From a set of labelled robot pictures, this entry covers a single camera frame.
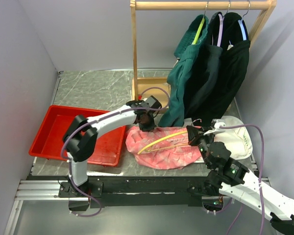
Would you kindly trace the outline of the pink patterned shorts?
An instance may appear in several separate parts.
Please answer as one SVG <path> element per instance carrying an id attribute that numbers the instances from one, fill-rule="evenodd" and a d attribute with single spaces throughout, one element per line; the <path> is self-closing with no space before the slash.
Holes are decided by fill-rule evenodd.
<path id="1" fill-rule="evenodd" d="M 197 159 L 193 157 L 197 147 L 188 145 L 187 133 L 159 142 L 139 155 L 137 153 L 151 142 L 185 130 L 185 127 L 157 127 L 151 132 L 143 132 L 134 126 L 127 132 L 125 145 L 140 165 L 160 170 L 182 169 Z"/>

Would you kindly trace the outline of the yellow clothes hanger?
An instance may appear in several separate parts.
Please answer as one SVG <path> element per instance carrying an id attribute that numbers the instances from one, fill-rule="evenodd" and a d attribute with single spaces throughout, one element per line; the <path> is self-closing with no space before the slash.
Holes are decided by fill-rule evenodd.
<path id="1" fill-rule="evenodd" d="M 141 150 L 138 151 L 138 155 L 141 154 L 142 152 L 144 152 L 145 150 L 147 150 L 148 148 L 154 146 L 155 144 L 159 143 L 159 142 L 162 142 L 162 141 L 165 141 L 167 139 L 170 139 L 170 138 L 173 138 L 175 136 L 178 136 L 178 135 L 182 135 L 182 134 L 186 134 L 187 131 L 180 131 L 180 132 L 177 132 L 177 133 L 173 133 L 173 134 L 170 134 L 170 135 L 167 135 L 165 137 L 162 137 L 154 142 L 151 142 L 150 144 L 146 145 L 145 147 L 143 147 Z"/>

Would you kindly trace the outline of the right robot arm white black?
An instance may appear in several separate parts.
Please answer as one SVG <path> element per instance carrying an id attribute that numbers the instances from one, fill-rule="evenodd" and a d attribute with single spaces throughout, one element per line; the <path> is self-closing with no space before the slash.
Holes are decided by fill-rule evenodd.
<path id="1" fill-rule="evenodd" d="M 193 193 L 229 196 L 260 213 L 278 232 L 294 235 L 294 199 L 263 183 L 245 165 L 231 158 L 225 144 L 214 140 L 216 129 L 190 125 L 186 129 L 188 144 L 199 149 L 210 170 L 204 182 L 192 188 Z"/>

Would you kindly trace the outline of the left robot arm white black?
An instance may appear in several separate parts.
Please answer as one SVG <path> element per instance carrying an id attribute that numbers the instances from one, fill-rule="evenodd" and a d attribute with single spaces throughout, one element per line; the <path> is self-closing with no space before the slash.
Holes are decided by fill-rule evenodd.
<path id="1" fill-rule="evenodd" d="M 63 136 L 60 152 L 60 156 L 69 163 L 70 191 L 78 197 L 89 193 L 87 161 L 92 156 L 100 137 L 132 124 L 138 124 L 143 132 L 150 132 L 155 128 L 153 113 L 161 109 L 161 103 L 151 95 L 144 100 L 129 101 L 103 115 L 77 115 Z"/>

